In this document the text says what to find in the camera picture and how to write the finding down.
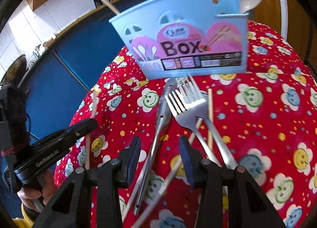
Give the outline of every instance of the pink label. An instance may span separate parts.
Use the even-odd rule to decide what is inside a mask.
[[[156,41],[136,37],[131,46],[138,61],[161,59],[165,70],[241,64],[241,33],[229,22],[214,23],[206,35],[191,25],[173,23],[158,32]]]

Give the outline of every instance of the human hand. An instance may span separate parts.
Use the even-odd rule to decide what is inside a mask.
[[[17,193],[18,197],[21,199],[25,207],[38,212],[38,209],[35,207],[32,200],[38,199],[40,196],[44,198],[44,205],[46,205],[49,202],[49,200],[52,198],[53,194],[57,190],[54,184],[53,174],[50,171],[46,171],[45,182],[46,184],[42,188],[42,191],[22,187],[22,189]]]

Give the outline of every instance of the metal fork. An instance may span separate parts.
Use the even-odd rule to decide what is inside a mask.
[[[209,159],[215,162],[218,166],[221,166],[218,159],[215,157],[214,153],[208,147],[202,135],[196,128],[197,118],[195,113],[191,110],[187,111],[185,107],[183,106],[183,104],[181,103],[181,101],[183,102],[183,99],[180,92],[178,90],[175,90],[172,93],[169,93],[168,96],[165,95],[165,99],[177,123],[180,126],[190,129],[196,135],[197,139],[201,143]]]
[[[200,89],[198,88],[193,77],[190,75],[189,78],[190,81],[187,78],[187,83],[183,83],[182,86],[179,87],[181,93],[176,93],[178,94],[184,108],[188,113],[191,113],[191,115],[194,114],[195,116],[204,120],[212,136],[214,137],[226,167],[235,169],[238,166],[236,160],[234,159],[227,145],[222,140],[218,130],[208,117],[207,100],[202,96]]]

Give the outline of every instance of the black clamp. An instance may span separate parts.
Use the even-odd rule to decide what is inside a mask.
[[[141,141],[135,136],[118,158],[99,168],[78,167],[55,192],[33,228],[90,227],[93,186],[98,187],[97,227],[122,228],[118,188],[132,183],[140,152]]]
[[[25,102],[26,93],[20,88],[8,85],[0,90],[0,148],[8,164],[3,180],[13,193],[23,185],[41,191],[38,177],[68,154],[78,139],[98,126],[95,119],[88,118],[29,145]]]
[[[179,150],[188,182],[201,188],[198,228],[222,227],[222,187],[228,188],[229,228],[285,228],[277,211],[243,166],[219,167],[202,157],[182,136]]]

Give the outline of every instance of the frying pan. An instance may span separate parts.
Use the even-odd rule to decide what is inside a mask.
[[[17,60],[13,62],[13,64],[9,67],[7,72],[4,74],[1,82],[0,87],[4,87],[9,83],[13,83],[14,85],[18,86],[19,82],[21,81],[22,77],[27,71],[27,62],[25,55],[21,55],[18,57]]]

